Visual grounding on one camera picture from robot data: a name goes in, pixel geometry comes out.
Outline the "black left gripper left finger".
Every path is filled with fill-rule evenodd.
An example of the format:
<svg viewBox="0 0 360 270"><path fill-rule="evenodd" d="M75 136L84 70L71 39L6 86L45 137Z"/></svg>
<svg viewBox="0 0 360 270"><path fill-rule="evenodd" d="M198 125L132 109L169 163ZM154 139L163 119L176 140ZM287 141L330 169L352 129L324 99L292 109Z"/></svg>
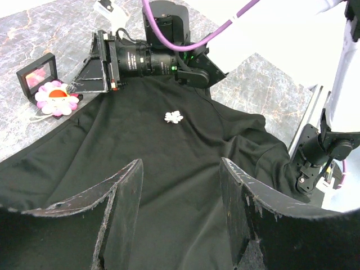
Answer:
<svg viewBox="0 0 360 270"><path fill-rule="evenodd" d="M127 269L142 185L136 159L45 209L1 208L1 268Z"/></svg>

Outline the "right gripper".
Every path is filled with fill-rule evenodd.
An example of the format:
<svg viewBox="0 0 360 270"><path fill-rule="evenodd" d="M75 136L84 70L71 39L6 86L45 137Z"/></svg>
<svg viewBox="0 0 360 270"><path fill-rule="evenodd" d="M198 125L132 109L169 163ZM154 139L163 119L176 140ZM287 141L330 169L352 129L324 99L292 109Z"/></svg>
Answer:
<svg viewBox="0 0 360 270"><path fill-rule="evenodd" d="M89 55L67 86L68 93L105 93L120 89L117 48L121 45L112 32L92 33Z"/></svg>

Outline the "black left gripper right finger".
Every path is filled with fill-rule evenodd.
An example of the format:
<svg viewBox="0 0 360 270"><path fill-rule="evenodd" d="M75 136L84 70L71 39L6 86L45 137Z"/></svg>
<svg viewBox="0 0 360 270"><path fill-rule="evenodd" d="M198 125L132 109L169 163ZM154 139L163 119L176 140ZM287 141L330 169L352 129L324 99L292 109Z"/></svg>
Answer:
<svg viewBox="0 0 360 270"><path fill-rule="evenodd" d="M359 210L321 209L258 181L228 158L220 186L234 268L248 243L266 269L359 269Z"/></svg>

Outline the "pink white flower brooch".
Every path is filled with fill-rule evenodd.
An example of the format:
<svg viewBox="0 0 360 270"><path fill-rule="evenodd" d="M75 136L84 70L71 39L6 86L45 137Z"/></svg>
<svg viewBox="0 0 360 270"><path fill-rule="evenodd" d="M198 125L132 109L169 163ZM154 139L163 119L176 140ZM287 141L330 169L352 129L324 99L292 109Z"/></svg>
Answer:
<svg viewBox="0 0 360 270"><path fill-rule="evenodd" d="M34 98L42 115L31 116L30 122L35 123L50 117L69 116L77 109L80 101L77 94L68 94L66 83L58 80L47 82L39 87Z"/></svg>

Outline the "black t-shirt garment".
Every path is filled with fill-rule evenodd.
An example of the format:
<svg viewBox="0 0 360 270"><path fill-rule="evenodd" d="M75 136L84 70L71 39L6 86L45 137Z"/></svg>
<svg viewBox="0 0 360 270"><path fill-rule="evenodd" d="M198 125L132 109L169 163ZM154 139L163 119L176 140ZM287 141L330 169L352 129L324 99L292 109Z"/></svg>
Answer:
<svg viewBox="0 0 360 270"><path fill-rule="evenodd" d="M178 124L165 113L180 111ZM130 269L231 269L219 162L229 158L264 184L307 201L285 144L265 118L232 110L169 78L132 79L1 163L1 203L42 208L144 165Z"/></svg>

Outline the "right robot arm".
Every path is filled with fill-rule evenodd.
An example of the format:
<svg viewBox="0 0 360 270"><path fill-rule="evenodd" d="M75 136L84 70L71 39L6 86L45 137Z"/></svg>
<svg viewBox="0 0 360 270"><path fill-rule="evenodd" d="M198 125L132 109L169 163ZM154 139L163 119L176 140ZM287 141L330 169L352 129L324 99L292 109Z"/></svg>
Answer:
<svg viewBox="0 0 360 270"><path fill-rule="evenodd" d="M227 77L208 56L208 43L253 8L248 2L233 18L201 41L191 41L185 6L171 1L143 1L144 40L132 39L123 28L93 33L89 56L67 87L70 93L107 93L127 85L129 78L173 76L181 85L208 89Z"/></svg>

